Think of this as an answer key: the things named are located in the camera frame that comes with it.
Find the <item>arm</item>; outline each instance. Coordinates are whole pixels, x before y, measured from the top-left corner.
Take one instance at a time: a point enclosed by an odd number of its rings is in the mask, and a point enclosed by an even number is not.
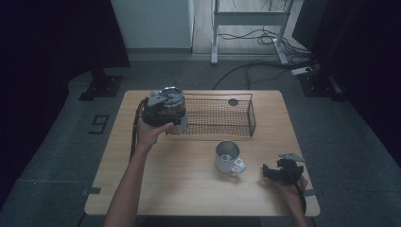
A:
[[[151,147],[156,144],[159,134],[172,128],[169,123],[160,128],[152,128],[138,120],[138,142],[128,167],[114,193],[112,203],[106,215],[104,226],[133,226],[138,211],[139,195],[145,162]]]
[[[307,221],[304,215],[302,203],[298,197],[298,192],[295,189],[295,186],[282,184],[277,181],[272,182],[279,189],[281,197],[289,208],[294,221],[294,227],[307,227]],[[298,181],[298,185],[305,190],[307,180],[305,180],[305,178],[302,176],[301,180]]]

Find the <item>wooden floor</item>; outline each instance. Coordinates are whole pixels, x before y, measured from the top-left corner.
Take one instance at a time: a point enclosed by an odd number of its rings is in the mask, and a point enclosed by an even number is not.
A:
[[[220,11],[269,11],[270,0],[221,0]],[[270,11],[283,11],[286,0],[273,0]],[[297,21],[301,6],[304,0],[294,0],[291,15],[288,20],[285,37],[291,39],[292,31]],[[194,0],[195,25],[193,53],[207,54],[211,52],[211,42],[213,38],[212,11],[214,9],[213,0]],[[262,26],[220,26],[221,34],[227,33],[242,36]],[[278,33],[279,26],[265,26],[266,30]],[[250,37],[260,36],[262,32],[257,32]],[[256,39],[244,40],[223,40],[218,37],[219,54],[276,54],[272,45],[259,44]]]

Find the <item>table top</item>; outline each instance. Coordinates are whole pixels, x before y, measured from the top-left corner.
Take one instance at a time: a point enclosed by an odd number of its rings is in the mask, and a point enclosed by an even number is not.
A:
[[[109,142],[85,205],[89,215],[105,215],[128,166],[132,123],[139,102],[150,91],[128,91],[115,119]],[[278,91],[185,91],[191,94],[253,94],[253,137],[228,134],[161,134],[148,155],[138,215],[157,216],[288,216],[278,190],[262,175],[262,165],[276,168],[279,154],[302,157],[286,104]],[[219,172],[215,150],[233,140],[246,165],[241,174]],[[309,181],[306,189],[312,188]],[[307,216],[318,216],[316,196],[306,197]]]

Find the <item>white cabinet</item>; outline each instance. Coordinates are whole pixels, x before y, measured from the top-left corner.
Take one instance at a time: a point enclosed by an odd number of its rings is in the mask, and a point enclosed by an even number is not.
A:
[[[126,48],[191,48],[193,0],[112,0]]]

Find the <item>black wire mesh basket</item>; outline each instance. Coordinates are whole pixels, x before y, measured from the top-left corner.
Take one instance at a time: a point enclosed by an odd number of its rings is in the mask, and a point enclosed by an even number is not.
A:
[[[185,94],[186,134],[224,133],[253,136],[256,128],[252,94]]]

